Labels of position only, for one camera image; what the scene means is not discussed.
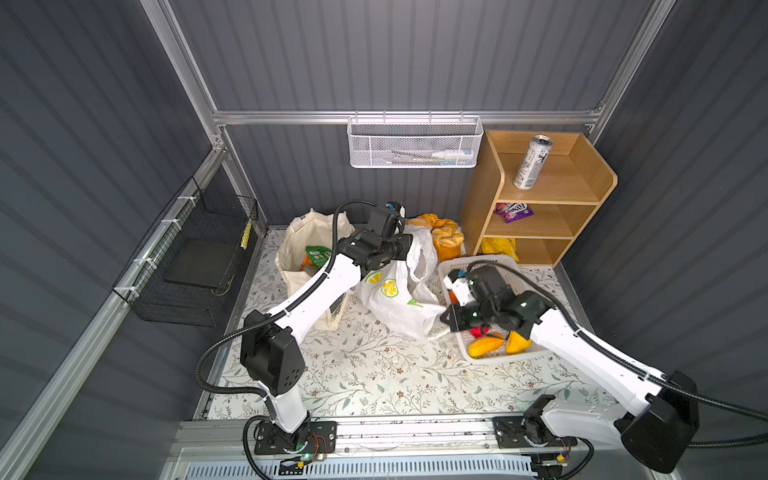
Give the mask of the orange pink candy bag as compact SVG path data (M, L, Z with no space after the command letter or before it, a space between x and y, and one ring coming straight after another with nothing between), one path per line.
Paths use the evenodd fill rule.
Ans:
M314 264L312 258L309 255L306 255L300 271L306 273L309 277L312 277L317 273L318 267Z

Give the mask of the green candy bag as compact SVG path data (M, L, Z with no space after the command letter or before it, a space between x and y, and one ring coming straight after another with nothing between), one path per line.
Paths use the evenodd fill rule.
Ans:
M305 256L309 255L318 270L325 266L332 255L332 250L322 245L308 245L305 247Z

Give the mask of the white plastic produce basket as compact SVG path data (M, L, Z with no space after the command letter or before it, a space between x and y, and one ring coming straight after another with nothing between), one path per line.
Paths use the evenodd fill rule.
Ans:
M522 328L551 305L518 276L506 255L457 258L440 263L438 276L448 302L440 321L457 339L461 354L476 365L542 357L548 350Z

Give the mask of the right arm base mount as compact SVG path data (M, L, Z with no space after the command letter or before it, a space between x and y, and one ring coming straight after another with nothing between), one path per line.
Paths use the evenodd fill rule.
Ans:
M543 410L555 399L554 395L540 395L522 414L496 416L492 426L500 448L543 448L578 444L576 437L555 435L542 418Z

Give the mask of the white lemon-print plastic bag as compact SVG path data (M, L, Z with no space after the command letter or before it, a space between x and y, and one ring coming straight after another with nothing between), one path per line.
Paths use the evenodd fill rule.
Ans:
M431 231L408 224L412 245L404 260L368 273L355 294L390 332L426 342L436 318L445 311L427 285L438 264Z

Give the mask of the cream canvas tote bag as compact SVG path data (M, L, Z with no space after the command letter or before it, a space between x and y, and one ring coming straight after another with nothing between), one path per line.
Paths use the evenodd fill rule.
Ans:
M286 284L289 297L325 265L332 248L332 217L310 210L296 217L288 226L276 255L276 266ZM339 215L337 227L339 238L349 236L354 231L344 212ZM346 294L342 294L319 317L314 328L338 330L347 303Z

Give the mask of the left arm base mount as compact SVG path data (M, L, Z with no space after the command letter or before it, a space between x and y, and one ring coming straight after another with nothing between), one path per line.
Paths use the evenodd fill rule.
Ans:
M255 429L253 452L257 455L330 454L336 449L338 423L307 417L295 432L282 430L270 420Z

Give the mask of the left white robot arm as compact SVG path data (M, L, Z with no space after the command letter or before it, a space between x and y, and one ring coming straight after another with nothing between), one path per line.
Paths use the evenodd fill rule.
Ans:
M367 224L342 237L339 206L332 217L331 257L299 290L267 314L253 312L244 321L240 361L261 389L273 425L302 438L310 414L298 382L305 369L300 345L325 311L369 273L391 261L404 261L412 236L404 232L405 208L397 202L373 205Z

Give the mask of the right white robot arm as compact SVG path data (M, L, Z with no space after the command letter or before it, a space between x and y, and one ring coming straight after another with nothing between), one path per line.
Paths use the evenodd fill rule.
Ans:
M580 327L565 307L535 283L517 293L507 266L477 261L442 279L450 304L440 320L451 331L498 326L562 357L596 381L616 405L599 409L540 395L517 426L526 441L543 447L563 437L623 447L645 467L672 472L699 428L695 400L680 393L692 380L682 374L664 385L664 374L634 360Z

